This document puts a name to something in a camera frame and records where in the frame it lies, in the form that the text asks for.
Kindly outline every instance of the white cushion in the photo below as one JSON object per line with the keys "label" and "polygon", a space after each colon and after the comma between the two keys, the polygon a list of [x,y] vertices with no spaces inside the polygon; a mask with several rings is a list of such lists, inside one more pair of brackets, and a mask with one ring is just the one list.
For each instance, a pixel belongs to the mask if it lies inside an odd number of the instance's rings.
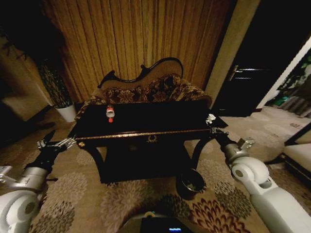
{"label": "white cushion", "polygon": [[311,143],[286,146],[283,153],[311,172]]}

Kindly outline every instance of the black table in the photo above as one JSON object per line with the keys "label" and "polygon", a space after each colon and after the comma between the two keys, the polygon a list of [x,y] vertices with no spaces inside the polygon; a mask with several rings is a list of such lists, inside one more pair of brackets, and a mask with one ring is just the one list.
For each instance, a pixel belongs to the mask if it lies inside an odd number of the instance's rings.
{"label": "black table", "polygon": [[[96,162],[102,183],[167,177],[196,168],[211,127],[224,128],[219,117],[206,124],[205,100],[114,104],[109,123],[106,105],[90,105],[71,131],[78,146]],[[185,140],[200,139],[192,158]],[[105,161],[97,147],[107,146]]]}

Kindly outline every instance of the door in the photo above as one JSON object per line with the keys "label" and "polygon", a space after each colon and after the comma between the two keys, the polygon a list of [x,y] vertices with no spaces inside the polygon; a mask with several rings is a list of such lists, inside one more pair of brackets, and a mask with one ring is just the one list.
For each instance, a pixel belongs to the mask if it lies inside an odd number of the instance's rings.
{"label": "door", "polygon": [[311,1],[262,0],[213,106],[251,115],[310,34]]}

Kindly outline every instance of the patterned upholstery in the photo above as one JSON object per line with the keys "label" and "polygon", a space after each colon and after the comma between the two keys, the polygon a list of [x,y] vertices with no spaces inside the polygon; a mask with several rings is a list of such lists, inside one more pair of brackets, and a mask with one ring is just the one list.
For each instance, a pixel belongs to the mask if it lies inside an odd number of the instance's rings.
{"label": "patterned upholstery", "polygon": [[182,79],[178,74],[168,74],[142,86],[133,88],[107,87],[97,88],[87,100],[76,119],[80,119],[86,108],[92,104],[115,104],[133,102],[188,101],[206,99],[208,107],[211,97],[203,90]]}

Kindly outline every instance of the door handle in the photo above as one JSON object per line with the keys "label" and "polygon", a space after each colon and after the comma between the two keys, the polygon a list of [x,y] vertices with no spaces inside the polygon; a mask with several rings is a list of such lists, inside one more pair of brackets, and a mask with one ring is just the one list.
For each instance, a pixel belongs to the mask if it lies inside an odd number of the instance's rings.
{"label": "door handle", "polygon": [[234,76],[235,73],[242,73],[243,72],[243,70],[238,70],[238,68],[239,68],[238,65],[233,67],[232,73],[231,73],[228,81],[231,81],[233,79],[233,76]]}

